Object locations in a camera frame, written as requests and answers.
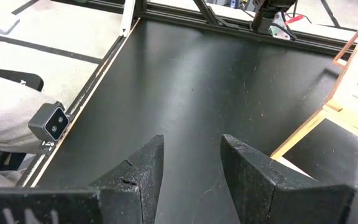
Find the wooden slatted shelf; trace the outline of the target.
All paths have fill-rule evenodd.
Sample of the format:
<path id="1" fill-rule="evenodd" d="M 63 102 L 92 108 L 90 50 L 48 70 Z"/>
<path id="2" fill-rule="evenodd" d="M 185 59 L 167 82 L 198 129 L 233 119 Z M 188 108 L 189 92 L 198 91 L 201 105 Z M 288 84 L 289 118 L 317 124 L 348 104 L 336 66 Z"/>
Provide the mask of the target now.
<path id="1" fill-rule="evenodd" d="M 294 166 L 305 175 L 358 184 L 358 30 L 333 62 L 341 73 L 332 92 L 270 158 L 285 162 L 294 149 Z"/>

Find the black office chair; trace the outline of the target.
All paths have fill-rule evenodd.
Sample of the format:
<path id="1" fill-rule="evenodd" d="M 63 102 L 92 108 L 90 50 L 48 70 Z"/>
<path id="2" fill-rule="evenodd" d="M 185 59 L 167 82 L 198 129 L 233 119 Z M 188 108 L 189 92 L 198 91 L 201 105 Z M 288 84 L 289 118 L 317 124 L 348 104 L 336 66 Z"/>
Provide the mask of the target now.
<path id="1" fill-rule="evenodd" d="M 10 80 L 37 91 L 42 91 L 44 81 L 34 73 L 17 72 L 0 69 L 0 78 Z M 0 151 L 0 170 L 17 170 L 22 164 L 26 153 L 10 153 Z"/>

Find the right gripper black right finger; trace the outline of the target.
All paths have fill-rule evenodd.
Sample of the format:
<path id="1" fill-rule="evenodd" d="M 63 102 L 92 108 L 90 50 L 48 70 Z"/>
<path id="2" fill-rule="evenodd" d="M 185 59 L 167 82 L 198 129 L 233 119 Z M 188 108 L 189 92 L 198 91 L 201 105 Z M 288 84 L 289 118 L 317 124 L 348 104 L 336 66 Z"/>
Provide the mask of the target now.
<path id="1" fill-rule="evenodd" d="M 221 162 L 242 224 L 344 224 L 354 189 L 324 184 L 254 149 L 221 137 Z"/>

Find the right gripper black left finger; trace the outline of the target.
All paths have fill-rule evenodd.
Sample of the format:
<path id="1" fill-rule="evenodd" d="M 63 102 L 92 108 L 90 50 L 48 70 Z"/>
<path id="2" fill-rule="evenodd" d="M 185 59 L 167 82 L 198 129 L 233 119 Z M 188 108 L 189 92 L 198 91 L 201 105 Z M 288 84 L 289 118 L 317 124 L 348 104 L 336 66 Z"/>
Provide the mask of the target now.
<path id="1" fill-rule="evenodd" d="M 102 224 L 154 224 L 163 179 L 164 137 L 154 136 L 91 183 L 100 192 Z"/>

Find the person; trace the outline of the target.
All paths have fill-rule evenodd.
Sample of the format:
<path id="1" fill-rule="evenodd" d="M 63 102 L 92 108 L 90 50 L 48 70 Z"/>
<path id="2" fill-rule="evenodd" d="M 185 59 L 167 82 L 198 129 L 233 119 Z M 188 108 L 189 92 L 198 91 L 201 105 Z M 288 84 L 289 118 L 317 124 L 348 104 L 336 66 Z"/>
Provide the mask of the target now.
<path id="1" fill-rule="evenodd" d="M 55 102 L 42 92 L 0 78 L 0 151 L 35 154 L 41 140 L 28 122 L 43 104 Z"/>

